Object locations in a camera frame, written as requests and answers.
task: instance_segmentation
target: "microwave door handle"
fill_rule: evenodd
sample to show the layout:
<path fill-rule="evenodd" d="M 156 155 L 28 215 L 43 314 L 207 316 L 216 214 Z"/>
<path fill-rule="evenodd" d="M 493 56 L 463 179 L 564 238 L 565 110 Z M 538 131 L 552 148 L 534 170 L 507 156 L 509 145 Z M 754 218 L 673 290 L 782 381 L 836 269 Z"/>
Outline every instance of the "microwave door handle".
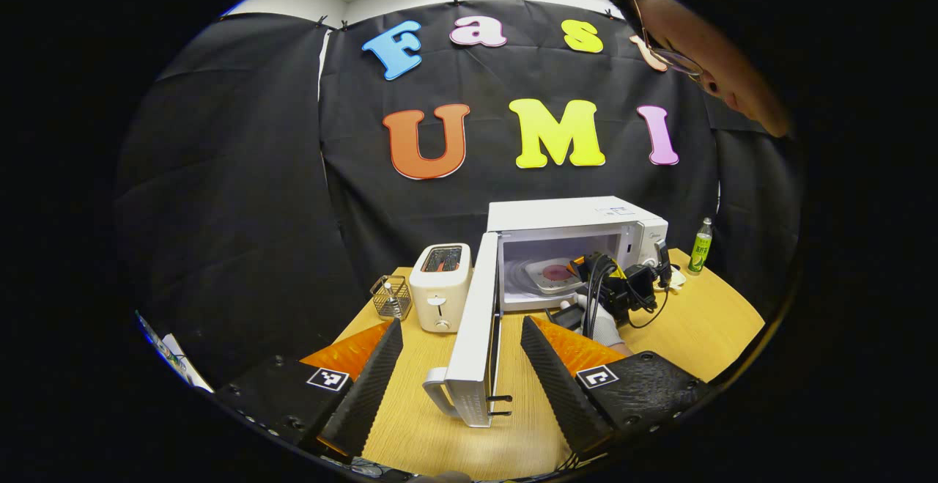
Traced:
<path fill-rule="evenodd" d="M 426 395 L 429 395 L 429 398 L 436 403 L 436 407 L 439 408 L 441 412 L 448 414 L 450 417 L 459 417 L 459 412 L 456 411 L 456 407 L 449 402 L 446 393 L 443 393 L 443 383 L 445 382 L 446 368 L 433 367 L 433 369 L 426 373 L 423 389 L 426 390 Z"/>

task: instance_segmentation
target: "wooden table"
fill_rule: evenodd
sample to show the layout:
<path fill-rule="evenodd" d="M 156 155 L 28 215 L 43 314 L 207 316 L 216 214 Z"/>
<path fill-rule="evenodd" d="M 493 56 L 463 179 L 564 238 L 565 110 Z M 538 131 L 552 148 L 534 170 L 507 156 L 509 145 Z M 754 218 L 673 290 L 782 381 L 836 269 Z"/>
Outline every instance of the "wooden table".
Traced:
<path fill-rule="evenodd" d="M 671 249 L 669 255 L 682 270 L 687 268 L 687 254 Z M 394 273 L 409 277 L 410 270 L 401 267 Z M 699 276 L 684 274 L 687 283 L 680 292 L 670 293 L 657 320 L 643 329 L 623 327 L 620 335 L 633 352 L 653 350 L 690 374 L 712 380 L 737 359 L 764 322 L 753 306 L 706 267 Z M 660 306 L 664 292 L 656 292 L 656 297 Z M 653 316 L 644 311 L 630 314 L 636 325 Z M 422 330 L 411 309 L 402 323 L 405 346 L 362 457 L 412 473 L 458 470 L 473 479 L 549 473 L 563 462 L 569 447 L 520 346 L 526 315 L 546 319 L 543 312 L 506 313 L 502 319 L 497 392 L 514 400 L 496 402 L 495 410 L 513 414 L 496 416 L 489 429 L 474 429 L 444 416 L 421 385 L 429 369 L 448 365 L 456 334 Z M 368 303 L 336 340 L 380 322 Z"/>

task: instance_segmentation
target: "metal mesh container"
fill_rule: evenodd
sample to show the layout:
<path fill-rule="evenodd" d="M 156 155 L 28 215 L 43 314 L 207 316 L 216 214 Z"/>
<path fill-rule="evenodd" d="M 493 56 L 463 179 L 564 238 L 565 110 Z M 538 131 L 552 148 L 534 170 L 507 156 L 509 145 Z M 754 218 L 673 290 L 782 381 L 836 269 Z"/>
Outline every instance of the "metal mesh container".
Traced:
<path fill-rule="evenodd" d="M 372 285 L 372 303 L 382 320 L 405 320 L 410 312 L 411 294 L 404 276 L 381 276 Z"/>

